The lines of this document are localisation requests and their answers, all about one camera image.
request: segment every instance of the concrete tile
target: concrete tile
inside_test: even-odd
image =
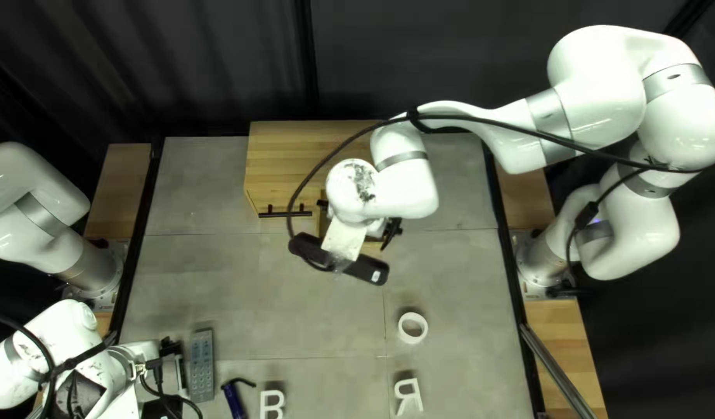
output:
[[[186,341],[201,326],[201,312],[227,309],[227,292],[258,276],[258,258],[259,234],[147,235],[122,341]]]
[[[400,379],[414,377],[424,412],[412,403],[399,416],[402,419],[528,419],[532,408],[526,377],[522,363],[513,357],[520,358],[520,350],[511,351],[507,357],[449,353],[389,357],[386,368],[391,417],[397,417],[399,406],[394,385]]]
[[[474,134],[426,135],[440,206],[429,217],[404,220],[405,230],[497,228],[481,140]]]
[[[409,349],[396,338],[406,311],[428,320],[424,347],[479,354],[517,341],[496,230],[404,233],[383,259],[391,268],[383,287],[389,355]]]
[[[381,289],[313,270],[287,251],[287,239],[262,234],[257,280],[225,291],[236,304],[216,334],[218,359],[383,355]]]
[[[248,137],[167,138],[146,233],[258,233],[243,191],[248,143]]]
[[[173,367],[164,369],[174,377]],[[237,376],[257,384],[238,384],[238,394],[251,418],[259,417],[259,393],[276,388],[285,394],[285,417],[309,419],[387,419],[386,360],[383,358],[265,359],[216,362],[215,388]],[[173,378],[166,378],[166,392],[176,393]],[[155,386],[149,379],[149,385]],[[138,398],[151,400],[138,386]],[[231,417],[222,391],[215,400],[199,404],[205,417]],[[185,407],[184,417],[195,417]]]
[[[123,341],[212,327],[218,360],[385,354],[381,289],[314,271],[286,234],[146,240]]]
[[[420,381],[422,417],[530,417],[497,231],[405,233],[384,256],[391,266],[383,290],[391,400],[393,384],[411,375]],[[398,338],[407,311],[429,324],[417,345]]]

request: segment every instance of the black metal frame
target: black metal frame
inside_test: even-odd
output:
[[[135,281],[135,272],[138,269],[140,249],[143,247],[145,228],[148,224],[150,206],[153,202],[153,192],[156,189],[158,169],[161,167],[161,155],[163,154],[165,142],[166,138],[164,137],[157,137],[151,142],[150,164],[148,165],[148,173],[145,175],[143,195],[140,196],[138,214],[135,217],[135,228],[132,230],[132,238],[127,250],[127,258],[125,260],[124,271],[122,272],[120,289],[117,293],[114,312],[111,315],[111,322],[109,323],[109,332],[117,332],[118,340],[122,333],[125,315],[127,314],[127,305],[129,303],[130,292],[132,291],[132,283]]]
[[[510,230],[507,227],[507,216],[505,215],[505,205],[502,202],[502,190],[500,189],[500,179],[497,176],[497,167],[494,163],[494,156],[486,144],[482,141],[484,149],[484,164],[487,171],[487,183],[489,195],[492,197],[492,209],[497,220],[497,234],[500,236],[500,246],[502,248],[502,258],[505,262],[505,272],[507,274],[507,285],[510,289],[510,300],[512,302],[512,312],[515,316],[515,324],[526,324],[526,308],[523,305],[523,293],[520,289],[518,279],[518,267],[515,264],[515,254],[512,250],[510,240]],[[526,380],[528,382],[528,392],[531,396],[531,407],[533,417],[538,417],[539,413],[546,412],[544,405],[544,395],[541,392],[538,368],[533,352],[528,344],[518,333],[520,339],[520,355],[523,357],[523,367],[526,370]]]

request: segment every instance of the dark background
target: dark background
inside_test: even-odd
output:
[[[27,144],[92,197],[114,142],[386,118],[431,100],[507,104],[547,89],[551,47],[589,24],[681,37],[715,84],[715,2],[0,0],[0,142]],[[555,205],[607,166],[548,168]],[[615,419],[715,416],[715,167],[672,200],[678,248],[588,282],[597,292],[580,300]],[[58,286],[0,261],[0,312],[25,322]]]

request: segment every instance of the remote control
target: remote control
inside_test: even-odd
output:
[[[212,329],[198,330],[192,335],[190,353],[190,398],[195,403],[213,400],[215,397],[213,390],[215,363],[213,361]]]

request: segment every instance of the silver band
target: silver band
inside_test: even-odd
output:
[[[564,113],[564,107],[556,90],[548,89],[526,98],[533,123],[540,132],[554,134],[559,137],[572,138],[570,123]],[[544,150],[547,165],[571,159],[576,156],[575,150],[558,145],[545,139],[539,139]]]
[[[121,265],[108,249],[99,249],[83,239],[83,252],[70,268],[56,277],[83,290],[105,291],[119,281]]]
[[[385,159],[382,162],[380,162],[379,164],[375,165],[375,169],[378,171],[381,171],[384,168],[387,168],[389,166],[394,166],[396,163],[401,163],[406,160],[414,160],[414,159],[427,160],[427,153],[425,153],[424,151],[414,150],[414,151],[407,151],[406,153],[396,154],[394,156],[390,156],[388,159]]]
[[[613,227],[608,220],[586,225],[575,235],[575,242],[579,247],[604,237],[613,237]]]
[[[39,383],[39,380],[42,378],[42,374],[28,366],[27,362],[21,357],[21,355],[18,355],[16,347],[13,346],[13,335],[3,341],[3,350],[6,352],[6,358],[8,358],[9,362],[11,362],[11,365],[18,367],[23,376]]]
[[[647,103],[679,87],[691,84],[712,85],[704,69],[698,64],[678,64],[662,69],[642,80],[642,84],[644,84]]]
[[[65,224],[52,215],[42,204],[39,204],[39,201],[30,193],[21,197],[15,205],[32,223],[53,237],[57,237],[60,231],[65,228]]]
[[[616,165],[616,170],[619,172],[619,178],[623,179],[637,169],[632,166],[626,166],[625,164],[618,163]],[[677,189],[653,185],[644,180],[641,175],[632,176],[624,182],[624,185],[631,189],[632,192],[643,197],[666,197]]]

